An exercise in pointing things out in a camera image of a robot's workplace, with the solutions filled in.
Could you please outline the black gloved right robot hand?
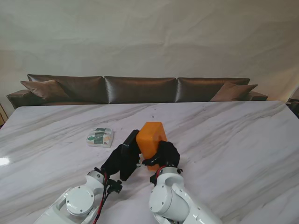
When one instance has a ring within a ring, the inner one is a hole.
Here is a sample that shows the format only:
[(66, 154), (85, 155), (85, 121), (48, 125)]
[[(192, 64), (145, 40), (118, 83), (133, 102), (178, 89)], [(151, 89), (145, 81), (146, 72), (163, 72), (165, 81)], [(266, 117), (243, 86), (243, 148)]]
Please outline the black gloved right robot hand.
[(180, 161), (180, 154), (175, 146), (168, 141), (160, 141), (157, 152), (142, 164), (145, 166), (158, 165), (159, 167), (177, 167)]

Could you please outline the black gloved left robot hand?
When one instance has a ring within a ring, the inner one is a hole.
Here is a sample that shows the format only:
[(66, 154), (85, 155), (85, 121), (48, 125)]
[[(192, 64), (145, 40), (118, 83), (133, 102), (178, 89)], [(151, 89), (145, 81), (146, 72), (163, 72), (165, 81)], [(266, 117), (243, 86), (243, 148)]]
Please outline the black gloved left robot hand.
[(126, 181), (137, 169), (141, 153), (138, 146), (124, 147), (120, 144), (108, 157), (100, 170), (108, 176), (120, 173), (120, 179)]

